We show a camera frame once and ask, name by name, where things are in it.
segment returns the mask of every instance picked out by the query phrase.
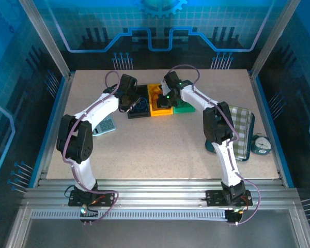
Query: gray floor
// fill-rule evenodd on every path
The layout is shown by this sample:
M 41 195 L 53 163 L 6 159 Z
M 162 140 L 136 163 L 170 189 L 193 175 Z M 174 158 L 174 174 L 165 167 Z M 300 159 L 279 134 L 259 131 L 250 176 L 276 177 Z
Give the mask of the gray floor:
M 294 248 L 291 226 L 286 212 L 264 210 L 239 227 L 211 221 L 111 220 L 83 226 L 76 220 L 32 220 L 23 247 Z

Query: glass panel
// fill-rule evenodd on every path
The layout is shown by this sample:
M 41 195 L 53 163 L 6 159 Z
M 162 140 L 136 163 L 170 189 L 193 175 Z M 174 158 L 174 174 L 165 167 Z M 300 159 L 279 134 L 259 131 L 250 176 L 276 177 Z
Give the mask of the glass panel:
M 310 199 L 310 1 L 300 2 L 259 78 L 270 109 L 279 95 L 283 108 L 272 112 L 274 125 L 294 185 Z
M 251 69 L 285 3 L 37 0 L 36 6 L 71 70 L 132 69 L 130 59 L 133 69 Z
M 0 1 L 0 247 L 28 186 L 58 92 L 52 76 L 61 81 L 19 2 Z

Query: beige tabletop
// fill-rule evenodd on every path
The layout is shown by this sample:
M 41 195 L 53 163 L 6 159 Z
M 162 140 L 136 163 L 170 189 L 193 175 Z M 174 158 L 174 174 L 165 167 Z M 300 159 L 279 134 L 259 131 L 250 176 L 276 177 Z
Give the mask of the beige tabletop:
M 196 78 L 193 70 L 176 70 L 185 80 Z M 74 115 L 96 101 L 105 89 L 108 71 L 77 71 L 71 86 L 65 114 Z M 119 71 L 138 80 L 138 84 L 159 83 L 167 70 Z M 216 101 L 225 101 L 251 110 L 255 115 L 254 133 L 265 134 L 259 109 L 246 70 L 200 70 L 197 88 Z M 117 82 L 109 76 L 109 84 Z M 112 113 L 116 130 L 94 138 L 90 157 L 97 179 L 141 178 L 221 178 L 219 159 L 205 149 L 202 114 L 128 119 L 126 113 Z M 243 177 L 277 178 L 272 152 L 267 156 L 250 155 L 247 162 L 237 162 Z M 54 149 L 48 179 L 73 178 L 69 165 Z

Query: alarm clock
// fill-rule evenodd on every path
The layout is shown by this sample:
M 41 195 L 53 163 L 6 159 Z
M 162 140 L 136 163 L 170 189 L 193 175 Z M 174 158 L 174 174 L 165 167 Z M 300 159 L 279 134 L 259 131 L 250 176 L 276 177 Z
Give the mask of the alarm clock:
M 258 155 L 267 155 L 272 149 L 270 139 L 264 136 L 255 135 L 252 140 L 251 151 Z

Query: clock face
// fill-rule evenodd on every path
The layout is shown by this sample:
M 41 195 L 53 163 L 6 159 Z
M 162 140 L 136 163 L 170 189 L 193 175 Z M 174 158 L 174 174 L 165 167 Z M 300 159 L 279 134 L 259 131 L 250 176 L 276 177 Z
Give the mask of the clock face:
M 264 137 L 259 137 L 255 140 L 255 145 L 260 149 L 271 150 L 271 143 Z

